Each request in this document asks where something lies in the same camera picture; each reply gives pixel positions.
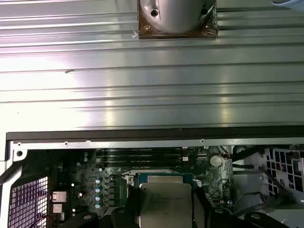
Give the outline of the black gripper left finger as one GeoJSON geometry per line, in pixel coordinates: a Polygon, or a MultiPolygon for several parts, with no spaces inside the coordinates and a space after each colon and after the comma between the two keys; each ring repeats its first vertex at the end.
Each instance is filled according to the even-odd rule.
{"type": "Polygon", "coordinates": [[[60,228],[138,228],[135,217],[140,212],[140,189],[130,190],[126,204],[102,218],[93,212],[81,212],[60,225],[60,228]]]}

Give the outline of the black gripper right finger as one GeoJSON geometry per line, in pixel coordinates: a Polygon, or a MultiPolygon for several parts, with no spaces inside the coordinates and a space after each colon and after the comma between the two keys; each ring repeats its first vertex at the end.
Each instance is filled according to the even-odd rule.
{"type": "Polygon", "coordinates": [[[196,187],[193,191],[194,228],[269,228],[271,218],[260,212],[246,213],[241,219],[227,210],[214,208],[207,199],[204,189],[196,187]]]}

